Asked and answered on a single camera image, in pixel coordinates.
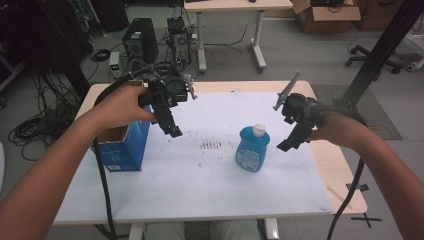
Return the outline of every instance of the office chair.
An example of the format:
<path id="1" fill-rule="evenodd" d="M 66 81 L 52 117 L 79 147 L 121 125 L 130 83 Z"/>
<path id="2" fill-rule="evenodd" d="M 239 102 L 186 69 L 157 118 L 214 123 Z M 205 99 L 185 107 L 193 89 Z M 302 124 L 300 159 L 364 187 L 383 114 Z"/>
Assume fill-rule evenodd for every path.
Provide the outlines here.
<path id="1" fill-rule="evenodd" d="M 368 51 L 367 49 L 365 49 L 364 47 L 362 47 L 360 45 L 356 45 L 356 47 L 352 48 L 350 50 L 350 53 L 355 54 L 358 51 L 363 53 L 365 56 L 350 57 L 349 60 L 345 63 L 346 67 L 350 67 L 352 65 L 352 62 L 355 62 L 355 61 L 365 61 L 367 59 L 368 55 L 371 54 L 370 51 Z M 393 67 L 392 71 L 391 71 L 393 74 L 400 73 L 400 70 L 404 68 L 404 66 L 402 64 L 393 62 L 391 60 L 387 60 L 384 64 L 387 65 L 387 66 Z"/>

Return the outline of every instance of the human hand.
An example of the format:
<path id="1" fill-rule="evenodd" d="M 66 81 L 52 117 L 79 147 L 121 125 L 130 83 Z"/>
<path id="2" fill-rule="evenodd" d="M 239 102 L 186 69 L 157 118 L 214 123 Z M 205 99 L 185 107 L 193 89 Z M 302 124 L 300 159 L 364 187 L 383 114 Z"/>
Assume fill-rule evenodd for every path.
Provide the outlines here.
<path id="1" fill-rule="evenodd" d="M 132 121 L 156 122 L 153 113 L 138 105 L 138 96 L 146 94 L 143 86 L 124 86 L 109 94 L 103 101 L 87 112 L 101 130 L 128 125 Z"/>
<path id="2" fill-rule="evenodd" d="M 306 140 L 327 140 L 356 150 L 369 134 L 373 132 L 353 118 L 340 113 L 325 112 L 324 124 L 313 130 Z"/>

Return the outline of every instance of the blue bottle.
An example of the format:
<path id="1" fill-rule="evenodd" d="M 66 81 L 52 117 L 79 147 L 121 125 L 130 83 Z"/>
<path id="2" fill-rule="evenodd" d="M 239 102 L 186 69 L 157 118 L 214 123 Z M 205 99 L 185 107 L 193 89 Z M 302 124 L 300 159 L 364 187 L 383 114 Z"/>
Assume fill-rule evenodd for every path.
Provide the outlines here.
<path id="1" fill-rule="evenodd" d="M 261 169 L 265 160 L 269 135 L 262 124 L 245 127 L 240 131 L 241 142 L 236 152 L 236 162 L 251 172 Z"/>

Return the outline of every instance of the dark stain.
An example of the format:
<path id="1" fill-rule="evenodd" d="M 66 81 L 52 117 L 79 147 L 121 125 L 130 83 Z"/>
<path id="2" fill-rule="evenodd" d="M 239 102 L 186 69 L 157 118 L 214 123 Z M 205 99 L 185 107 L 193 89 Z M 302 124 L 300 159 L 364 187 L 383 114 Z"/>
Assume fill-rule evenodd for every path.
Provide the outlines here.
<path id="1" fill-rule="evenodd" d="M 218 149 L 221 148 L 222 143 L 220 141 L 215 141 L 215 140 L 204 140 L 202 145 L 200 145 L 201 149 Z"/>

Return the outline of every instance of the white bottle cap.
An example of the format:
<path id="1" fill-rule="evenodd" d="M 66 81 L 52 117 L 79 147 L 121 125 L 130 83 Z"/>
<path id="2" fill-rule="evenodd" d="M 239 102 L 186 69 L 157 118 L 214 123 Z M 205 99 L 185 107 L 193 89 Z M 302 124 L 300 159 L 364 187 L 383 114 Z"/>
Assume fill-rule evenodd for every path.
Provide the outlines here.
<path id="1" fill-rule="evenodd" d="M 255 126 L 253 126 L 253 135 L 255 135 L 256 137 L 262 137 L 266 132 L 266 127 L 265 125 L 262 124 L 256 124 Z"/>

